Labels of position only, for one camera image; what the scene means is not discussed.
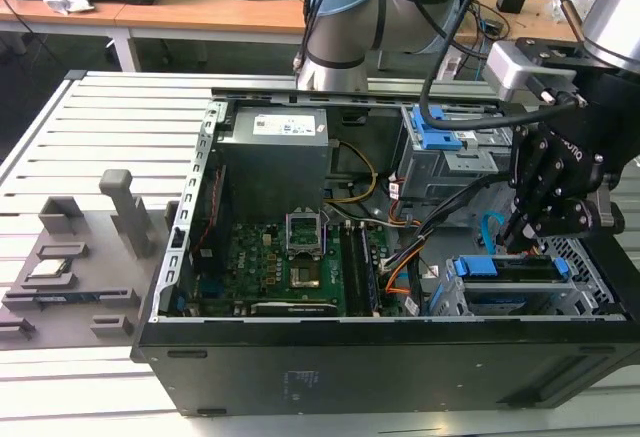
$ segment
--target slotted aluminum platform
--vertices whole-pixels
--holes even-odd
[[[372,79],[372,90],[417,93],[421,81]],[[125,167],[148,209],[179,197],[212,87],[293,87],[290,77],[90,72],[65,80],[0,166],[0,295],[41,231],[49,195],[75,196],[82,210],[112,210],[98,181]],[[492,95],[482,83],[437,84],[436,94]],[[627,217],[619,237],[640,265],[640,167],[615,192]],[[519,433],[638,435],[640,366],[628,367],[555,410],[392,415],[184,419],[129,348],[0,352],[0,434],[282,436]],[[416,371],[437,372],[414,363]]]

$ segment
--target green motherboard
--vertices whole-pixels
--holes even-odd
[[[287,252],[285,224],[234,224],[224,275],[201,273],[192,294],[198,314],[210,317],[251,315],[255,304],[317,304],[331,306],[338,316],[348,315],[341,245],[344,225],[321,230],[322,256]],[[374,268],[388,253],[382,227],[366,232]],[[313,220],[292,225],[295,244],[316,244]]]

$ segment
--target gray 3d printed holder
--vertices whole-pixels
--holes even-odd
[[[44,230],[2,300],[0,350],[132,343],[171,222],[147,212],[131,181],[128,170],[100,180],[115,214],[82,212],[73,197],[47,200]]]

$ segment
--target floor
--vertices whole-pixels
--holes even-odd
[[[116,63],[105,58],[106,38],[63,35],[43,35],[41,38],[64,67],[32,36],[23,36],[27,53],[22,56],[1,46],[0,162],[62,81],[66,69],[120,70]],[[171,40],[167,44],[172,56],[170,63],[163,62],[164,50],[160,41],[136,40],[143,71],[285,75],[291,73],[291,62],[297,51],[297,46],[293,45],[208,42],[209,60],[201,65],[197,62],[193,42]],[[423,78],[432,60],[430,56],[391,54],[388,70],[381,72],[376,69],[377,53],[370,52],[367,67],[372,77]],[[474,73],[461,77],[473,79]]]

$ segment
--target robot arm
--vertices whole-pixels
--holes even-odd
[[[500,238],[509,252],[535,237],[620,233],[610,200],[624,166],[640,154],[638,0],[597,0],[584,42],[519,39],[494,45],[485,79],[503,100],[527,89],[549,104],[580,105],[537,125],[514,129],[510,185],[513,213]]]
[[[520,122],[514,124],[510,161],[512,215],[499,235],[509,252],[530,249],[537,237],[624,230],[610,191],[624,166],[640,154],[637,2],[597,0],[582,24],[573,4],[562,0],[578,43],[520,39],[494,44],[484,76],[498,96],[508,101],[516,91],[529,90],[556,106],[517,119],[485,119],[485,127],[479,127]],[[455,0],[421,3],[446,29],[444,43],[450,44],[462,20]],[[462,10],[469,3],[465,0]],[[366,91],[369,49],[418,52],[438,42],[422,17],[412,0],[325,0],[308,39],[298,87]],[[442,62],[446,48],[440,47]],[[434,78],[432,72],[420,97],[427,123],[443,130],[479,124],[431,118],[428,92]]]
[[[422,0],[441,27],[447,28],[458,0]],[[419,53],[442,41],[412,0],[322,0],[311,30],[300,89],[365,92],[364,65],[369,50]]]

